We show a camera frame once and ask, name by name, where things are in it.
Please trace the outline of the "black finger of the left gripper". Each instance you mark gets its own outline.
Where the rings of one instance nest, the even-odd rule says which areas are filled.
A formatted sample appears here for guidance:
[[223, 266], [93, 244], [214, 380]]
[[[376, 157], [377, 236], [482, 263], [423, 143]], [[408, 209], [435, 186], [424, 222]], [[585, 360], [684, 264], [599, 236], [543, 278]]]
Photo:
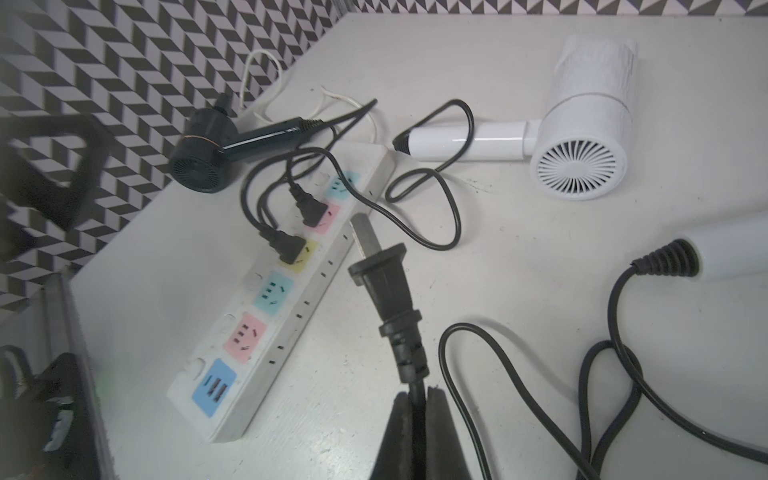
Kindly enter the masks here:
[[[59, 177], [23, 154], [17, 140], [76, 137], [82, 151], [76, 164]], [[89, 114], [3, 117], [1, 119], [1, 196], [37, 210], [62, 230], [72, 230], [89, 216], [102, 172], [111, 154], [111, 130]]]

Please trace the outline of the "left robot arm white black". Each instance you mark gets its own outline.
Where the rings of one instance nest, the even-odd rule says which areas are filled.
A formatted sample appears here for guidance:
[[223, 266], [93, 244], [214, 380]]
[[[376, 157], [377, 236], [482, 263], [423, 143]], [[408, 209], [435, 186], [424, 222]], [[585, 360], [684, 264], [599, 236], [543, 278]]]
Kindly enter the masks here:
[[[66, 186], [12, 144], [62, 136], [75, 136], [85, 147]], [[42, 245], [41, 238], [11, 219], [14, 206], [30, 208], [66, 233], [85, 221], [113, 142], [111, 132], [92, 115], [2, 119], [2, 266]], [[3, 326], [22, 337], [1, 343], [1, 476], [111, 479], [114, 471], [68, 273], [46, 279], [33, 307]]]

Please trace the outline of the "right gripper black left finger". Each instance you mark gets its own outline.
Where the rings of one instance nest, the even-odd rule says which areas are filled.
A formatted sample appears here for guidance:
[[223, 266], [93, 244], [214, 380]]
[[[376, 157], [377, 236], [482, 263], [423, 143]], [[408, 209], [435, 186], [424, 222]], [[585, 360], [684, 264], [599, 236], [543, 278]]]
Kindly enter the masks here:
[[409, 396], [395, 396], [370, 480], [414, 479], [413, 412]]

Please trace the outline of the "white power strip colourful sockets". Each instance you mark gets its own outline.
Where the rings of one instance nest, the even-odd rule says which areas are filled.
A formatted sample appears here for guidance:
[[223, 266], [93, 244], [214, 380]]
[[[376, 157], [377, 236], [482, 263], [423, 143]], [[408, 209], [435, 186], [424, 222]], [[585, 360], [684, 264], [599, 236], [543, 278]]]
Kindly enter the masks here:
[[259, 242], [169, 387], [169, 400], [207, 442], [243, 436], [350, 250], [350, 219], [366, 208], [345, 185], [375, 201], [395, 168], [382, 145], [341, 141], [332, 153], [334, 162], [297, 181], [327, 206], [317, 226], [304, 225], [287, 188], [270, 197], [279, 226], [306, 241], [297, 260], [285, 263]]

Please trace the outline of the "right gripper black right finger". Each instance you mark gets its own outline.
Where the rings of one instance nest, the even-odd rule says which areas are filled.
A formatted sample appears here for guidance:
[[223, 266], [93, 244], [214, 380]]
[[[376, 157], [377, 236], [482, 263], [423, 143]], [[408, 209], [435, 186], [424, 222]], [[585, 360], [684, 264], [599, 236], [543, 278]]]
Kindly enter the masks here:
[[465, 456], [444, 390], [429, 387], [426, 402], [426, 478], [469, 480]]

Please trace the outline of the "white blow dryer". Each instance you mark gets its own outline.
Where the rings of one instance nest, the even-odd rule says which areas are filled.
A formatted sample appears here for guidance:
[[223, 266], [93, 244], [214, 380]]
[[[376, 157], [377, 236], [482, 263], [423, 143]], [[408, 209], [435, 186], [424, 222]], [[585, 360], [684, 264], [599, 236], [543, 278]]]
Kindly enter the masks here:
[[395, 151], [423, 162], [528, 161], [535, 183], [566, 200], [591, 200], [624, 178], [632, 132], [638, 46], [571, 36], [540, 119], [426, 124], [398, 135]]
[[767, 272], [767, 212], [683, 231], [698, 260], [695, 280], [718, 281]]

